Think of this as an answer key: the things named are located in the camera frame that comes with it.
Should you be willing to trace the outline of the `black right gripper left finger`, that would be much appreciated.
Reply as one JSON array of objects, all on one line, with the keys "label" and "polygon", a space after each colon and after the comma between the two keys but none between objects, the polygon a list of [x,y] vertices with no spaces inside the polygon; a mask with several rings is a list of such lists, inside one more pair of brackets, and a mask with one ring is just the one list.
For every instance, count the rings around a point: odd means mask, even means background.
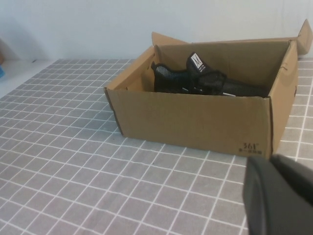
[{"label": "black right gripper left finger", "polygon": [[313,210],[270,209],[270,158],[249,157],[243,202],[251,235],[311,235]]}]

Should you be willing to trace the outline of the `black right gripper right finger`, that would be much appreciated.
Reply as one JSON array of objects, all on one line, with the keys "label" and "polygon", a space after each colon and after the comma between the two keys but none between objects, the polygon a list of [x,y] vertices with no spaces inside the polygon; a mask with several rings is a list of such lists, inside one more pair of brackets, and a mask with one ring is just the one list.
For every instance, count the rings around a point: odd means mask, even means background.
[{"label": "black right gripper right finger", "polygon": [[279,154],[270,166],[270,209],[312,210],[313,171]]}]

